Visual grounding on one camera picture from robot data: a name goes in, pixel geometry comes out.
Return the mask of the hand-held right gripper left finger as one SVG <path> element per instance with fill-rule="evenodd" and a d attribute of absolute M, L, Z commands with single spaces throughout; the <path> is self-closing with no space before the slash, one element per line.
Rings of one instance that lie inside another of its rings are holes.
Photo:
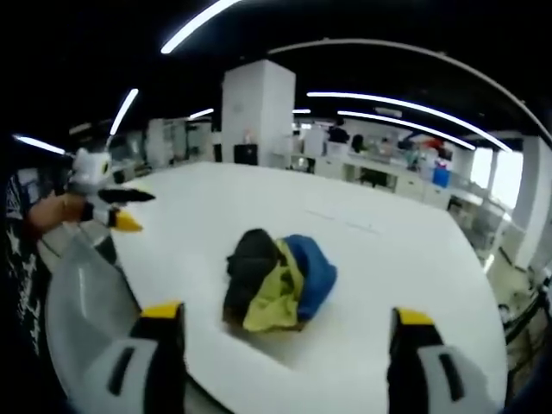
<path fill-rule="evenodd" d="M 185 305 L 144 309 L 85 372 L 87 413 L 185 411 Z"/>

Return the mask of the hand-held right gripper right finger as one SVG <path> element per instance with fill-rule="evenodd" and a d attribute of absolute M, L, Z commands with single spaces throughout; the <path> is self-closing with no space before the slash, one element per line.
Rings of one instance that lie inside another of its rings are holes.
<path fill-rule="evenodd" d="M 392 309 L 386 374 L 390 413 L 460 413 L 476 401 L 466 374 L 467 365 L 430 317 Z"/>

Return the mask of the person's left hand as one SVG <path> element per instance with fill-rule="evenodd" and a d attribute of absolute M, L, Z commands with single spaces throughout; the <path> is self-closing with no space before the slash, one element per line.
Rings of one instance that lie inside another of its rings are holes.
<path fill-rule="evenodd" d="M 81 222 L 88 210 L 88 202 L 82 196 L 52 193 L 30 208 L 26 222 L 36 236 L 42 237 L 63 223 Z"/>

